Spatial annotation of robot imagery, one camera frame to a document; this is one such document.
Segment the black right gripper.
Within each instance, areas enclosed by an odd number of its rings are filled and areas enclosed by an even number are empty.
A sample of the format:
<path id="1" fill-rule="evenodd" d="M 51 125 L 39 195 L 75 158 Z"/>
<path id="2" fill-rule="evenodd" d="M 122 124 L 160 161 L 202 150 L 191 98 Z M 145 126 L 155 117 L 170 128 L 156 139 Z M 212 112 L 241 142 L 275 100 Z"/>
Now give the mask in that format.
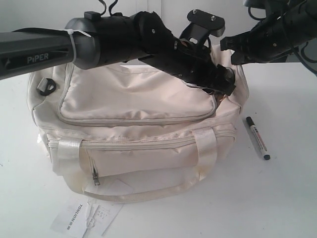
<path id="1" fill-rule="evenodd" d="M 280 54 L 317 37 L 317 11 L 292 9 L 272 24 L 220 40 L 220 50 L 233 50 L 232 65 L 269 62 Z"/>

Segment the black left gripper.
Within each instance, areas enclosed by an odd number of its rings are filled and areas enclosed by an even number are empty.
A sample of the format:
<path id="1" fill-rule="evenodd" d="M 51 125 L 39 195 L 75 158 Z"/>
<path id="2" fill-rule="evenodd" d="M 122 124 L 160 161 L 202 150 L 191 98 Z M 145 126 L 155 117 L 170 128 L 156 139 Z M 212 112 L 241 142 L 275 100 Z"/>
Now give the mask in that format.
<path id="1" fill-rule="evenodd" d="M 147 56 L 140 60 L 186 83 L 204 87 L 208 94 L 230 96 L 235 89 L 235 74 L 229 67 L 215 64 L 211 58 L 211 41 L 197 47 L 175 37 L 155 13 L 135 16 L 141 49 Z"/>

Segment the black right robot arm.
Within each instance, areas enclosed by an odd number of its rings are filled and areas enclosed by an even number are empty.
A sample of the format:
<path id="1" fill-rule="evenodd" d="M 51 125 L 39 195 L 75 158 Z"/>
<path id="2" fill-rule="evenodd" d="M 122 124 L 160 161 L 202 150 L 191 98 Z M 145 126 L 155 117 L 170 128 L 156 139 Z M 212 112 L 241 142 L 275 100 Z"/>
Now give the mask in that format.
<path id="1" fill-rule="evenodd" d="M 247 0 L 244 5 L 263 9 L 266 16 L 250 31 L 220 41 L 222 51 L 233 51 L 233 65 L 271 63 L 317 37 L 315 0 Z"/>

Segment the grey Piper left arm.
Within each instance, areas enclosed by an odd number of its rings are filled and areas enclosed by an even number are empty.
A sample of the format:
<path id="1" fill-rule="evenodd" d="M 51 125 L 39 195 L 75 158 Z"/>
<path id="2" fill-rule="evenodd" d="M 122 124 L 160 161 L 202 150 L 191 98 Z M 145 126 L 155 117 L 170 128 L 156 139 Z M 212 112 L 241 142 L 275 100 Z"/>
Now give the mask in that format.
<path id="1" fill-rule="evenodd" d="M 57 65 L 73 63 L 92 69 L 139 60 L 191 87 L 231 95 L 234 72 L 211 58 L 210 36 L 220 37 L 223 18 L 193 10 L 180 37 L 155 12 L 103 17 L 87 11 L 62 30 L 24 28 L 0 35 L 0 77 L 6 79 Z"/>

